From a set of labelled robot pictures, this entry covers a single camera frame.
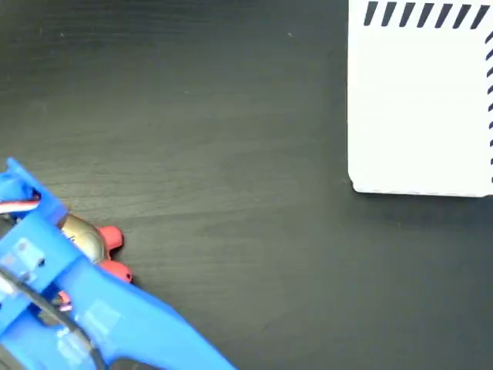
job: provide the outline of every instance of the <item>blue plastic frame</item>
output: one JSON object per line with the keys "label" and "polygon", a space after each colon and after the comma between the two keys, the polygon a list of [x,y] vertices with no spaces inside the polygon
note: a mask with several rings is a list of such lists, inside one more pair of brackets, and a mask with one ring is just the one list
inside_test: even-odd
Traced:
{"label": "blue plastic frame", "polygon": [[[234,368],[169,305],[92,265],[56,226],[66,207],[15,160],[0,174],[0,200],[34,193],[40,205],[0,240],[0,264],[29,274],[37,292],[66,291],[72,318],[98,345],[107,364],[127,357],[157,368]],[[39,266],[36,261],[43,260]],[[0,295],[0,342],[26,368],[95,368],[87,350],[61,326],[40,322],[22,294]]]}

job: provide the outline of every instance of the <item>white box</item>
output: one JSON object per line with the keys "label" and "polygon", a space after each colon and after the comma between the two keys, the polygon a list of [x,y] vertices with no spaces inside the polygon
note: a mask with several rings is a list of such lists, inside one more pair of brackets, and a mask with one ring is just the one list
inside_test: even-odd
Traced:
{"label": "white box", "polygon": [[493,193],[491,0],[350,0],[348,172],[364,193]]}

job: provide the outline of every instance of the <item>wood grain surface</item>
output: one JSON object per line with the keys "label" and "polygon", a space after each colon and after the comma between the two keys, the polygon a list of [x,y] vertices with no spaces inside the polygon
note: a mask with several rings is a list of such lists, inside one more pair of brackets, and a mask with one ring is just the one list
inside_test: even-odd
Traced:
{"label": "wood grain surface", "polygon": [[0,13],[0,157],[121,227],[137,283],[233,364],[491,368],[491,204],[351,190],[346,2]]}

